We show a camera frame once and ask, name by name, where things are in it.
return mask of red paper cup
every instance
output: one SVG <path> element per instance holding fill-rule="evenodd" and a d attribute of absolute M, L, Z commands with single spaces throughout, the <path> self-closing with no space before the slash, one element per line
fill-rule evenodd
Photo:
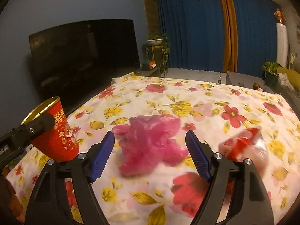
<path fill-rule="evenodd" d="M 52 97 L 41 103 L 28 114 L 22 124 L 36 119 L 43 113 L 50 113 L 54 117 L 54 128 L 33 140 L 33 146 L 57 162 L 72 160 L 78 155 L 79 145 L 67 122 L 59 97 Z"/>

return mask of green plant pot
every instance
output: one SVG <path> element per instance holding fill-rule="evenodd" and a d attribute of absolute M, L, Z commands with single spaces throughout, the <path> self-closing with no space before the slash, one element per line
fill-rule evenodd
<path fill-rule="evenodd" d="M 278 75 L 274 75 L 272 73 L 265 73 L 265 84 L 270 88 L 275 88 L 278 81 Z"/>

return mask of silver bolt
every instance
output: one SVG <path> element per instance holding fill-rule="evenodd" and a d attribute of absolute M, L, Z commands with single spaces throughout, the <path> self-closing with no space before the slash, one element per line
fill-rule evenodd
<path fill-rule="evenodd" d="M 215 153 L 214 157 L 216 159 L 222 159 L 223 158 L 223 155 L 221 153 Z"/>
<path fill-rule="evenodd" d="M 78 155 L 78 159 L 80 159 L 80 160 L 83 160 L 83 159 L 85 159 L 86 158 L 86 154 L 85 153 L 80 153 L 79 155 Z"/>
<path fill-rule="evenodd" d="M 47 164 L 48 164 L 48 165 L 53 165 L 53 164 L 54 164 L 54 162 L 55 162 L 55 160 L 53 160 L 53 159 L 50 159 L 49 161 L 47 161 Z"/>
<path fill-rule="evenodd" d="M 251 165 L 251 164 L 252 164 L 252 161 L 251 161 L 250 159 L 245 159 L 245 163 L 246 163 L 247 165 Z"/>

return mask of curtain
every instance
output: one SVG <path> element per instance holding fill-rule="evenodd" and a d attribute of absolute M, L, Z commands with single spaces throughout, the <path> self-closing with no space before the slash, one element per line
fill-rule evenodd
<path fill-rule="evenodd" d="M 220 0 L 157 0 L 170 42 L 170 68 L 222 72 L 224 21 Z"/>
<path fill-rule="evenodd" d="M 277 60 L 277 28 L 271 0 L 233 0 L 238 25 L 237 72 L 262 77 L 262 65 Z"/>
<path fill-rule="evenodd" d="M 223 72 L 236 72 L 238 67 L 238 27 L 233 0 L 220 0 L 224 16 L 224 64 Z"/>

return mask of orange curtain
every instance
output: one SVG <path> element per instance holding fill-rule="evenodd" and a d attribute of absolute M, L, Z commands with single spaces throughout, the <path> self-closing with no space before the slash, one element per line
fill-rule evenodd
<path fill-rule="evenodd" d="M 238 68 L 238 26 L 233 0 L 221 0 L 224 15 L 225 49 L 223 71 L 236 72 Z"/>

